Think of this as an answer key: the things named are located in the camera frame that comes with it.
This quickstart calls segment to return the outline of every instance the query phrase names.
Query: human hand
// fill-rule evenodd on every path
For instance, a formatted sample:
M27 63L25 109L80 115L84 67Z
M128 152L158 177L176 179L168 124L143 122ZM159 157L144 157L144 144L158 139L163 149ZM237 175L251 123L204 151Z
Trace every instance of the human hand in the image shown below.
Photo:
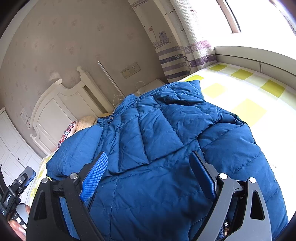
M30 207L26 205L27 214L30 213ZM24 228L15 220L9 220L9 225L12 227L13 231L20 237L22 241L26 241L26 232Z

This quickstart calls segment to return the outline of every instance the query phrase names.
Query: white door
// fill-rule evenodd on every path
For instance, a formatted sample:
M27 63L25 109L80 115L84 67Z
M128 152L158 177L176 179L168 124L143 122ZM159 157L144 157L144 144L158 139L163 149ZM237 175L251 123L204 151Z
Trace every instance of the white door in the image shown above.
M12 182L24 171L26 167L38 173L41 158L28 146L20 136L5 110L0 112L0 166L6 185ZM34 180L21 195L25 203L30 187Z
M26 167L32 156L32 151L28 146L24 145L24 140L19 137L4 112L0 114L0 138L15 158Z

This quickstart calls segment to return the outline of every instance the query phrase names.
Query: light switch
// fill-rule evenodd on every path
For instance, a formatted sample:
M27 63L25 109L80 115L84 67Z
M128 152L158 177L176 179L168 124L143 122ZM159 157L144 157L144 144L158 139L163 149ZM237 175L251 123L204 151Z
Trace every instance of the light switch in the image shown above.
M129 69L126 69L125 71L123 71L121 73L125 79L131 76L131 72L129 71Z

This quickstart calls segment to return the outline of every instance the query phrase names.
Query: metal pole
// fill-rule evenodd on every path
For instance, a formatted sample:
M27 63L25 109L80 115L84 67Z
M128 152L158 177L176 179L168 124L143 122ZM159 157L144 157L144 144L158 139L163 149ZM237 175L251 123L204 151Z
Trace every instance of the metal pole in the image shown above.
M111 76L108 74L107 70L105 70L104 66L98 61L99 66L102 68L102 70L105 72L105 74L108 76L108 78L111 80L112 84L115 86L115 88L118 90L118 92L125 98L126 96L122 93L122 91L119 89L119 87L116 85L114 80L111 78Z

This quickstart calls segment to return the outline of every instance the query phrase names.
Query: beige wall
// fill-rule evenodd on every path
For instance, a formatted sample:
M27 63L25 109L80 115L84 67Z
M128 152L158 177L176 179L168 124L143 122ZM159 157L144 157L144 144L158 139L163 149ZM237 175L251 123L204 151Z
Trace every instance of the beige wall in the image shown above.
M0 69L0 103L38 154L42 152L19 116L21 109L31 116L54 78L62 78L68 88L77 84L78 65L112 102L118 92L97 60L125 95L136 91L137 81L164 80L152 43L126 0L39 0L19 26ZM125 80L120 71L133 62L141 71Z

